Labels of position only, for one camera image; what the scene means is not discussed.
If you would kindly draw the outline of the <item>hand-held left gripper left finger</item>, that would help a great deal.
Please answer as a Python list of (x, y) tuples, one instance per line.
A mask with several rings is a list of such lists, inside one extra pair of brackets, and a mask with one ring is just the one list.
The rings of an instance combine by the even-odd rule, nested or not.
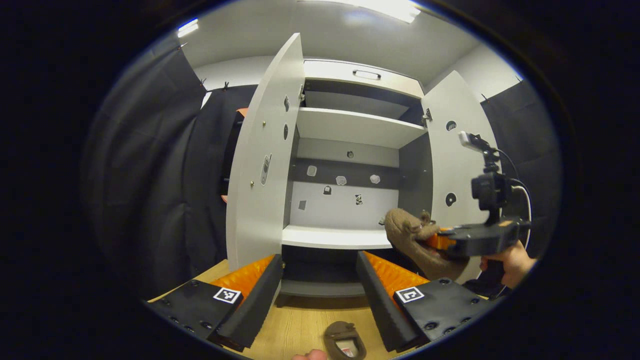
[(282, 256), (272, 254), (210, 282), (190, 280), (149, 306), (195, 337), (242, 353), (258, 336), (283, 272)]

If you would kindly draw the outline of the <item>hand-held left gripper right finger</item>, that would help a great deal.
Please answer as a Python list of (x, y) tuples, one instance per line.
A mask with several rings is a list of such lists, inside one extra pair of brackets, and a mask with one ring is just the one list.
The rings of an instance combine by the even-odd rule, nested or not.
[(493, 301), (450, 278), (427, 280), (368, 251), (358, 252), (356, 273), (389, 352), (439, 341), (493, 308)]

